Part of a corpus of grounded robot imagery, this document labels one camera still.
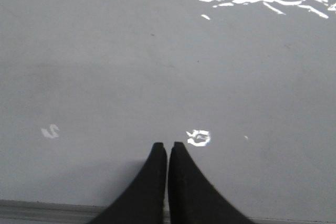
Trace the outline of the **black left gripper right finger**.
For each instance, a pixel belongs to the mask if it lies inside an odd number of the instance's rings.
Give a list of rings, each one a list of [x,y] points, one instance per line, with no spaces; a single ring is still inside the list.
[[[167,189],[171,223],[253,223],[207,180],[182,142],[171,150]]]

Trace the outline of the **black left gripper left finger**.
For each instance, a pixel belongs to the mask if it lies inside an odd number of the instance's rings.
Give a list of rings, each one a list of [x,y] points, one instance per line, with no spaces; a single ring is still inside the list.
[[[163,223],[167,153],[155,142],[134,180],[89,223]]]

